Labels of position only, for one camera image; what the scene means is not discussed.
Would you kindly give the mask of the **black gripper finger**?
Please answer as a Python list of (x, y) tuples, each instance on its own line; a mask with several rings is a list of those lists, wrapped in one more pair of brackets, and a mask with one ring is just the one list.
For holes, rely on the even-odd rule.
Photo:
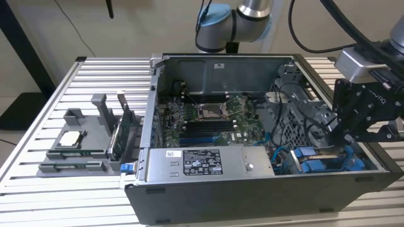
[(336, 113), (338, 125), (328, 134), (334, 145), (346, 144), (346, 135), (360, 137), (366, 131), (366, 85), (338, 79), (334, 90), (332, 111)]
[(398, 142), (398, 128), (383, 125), (378, 132), (354, 132), (350, 134), (358, 142)]

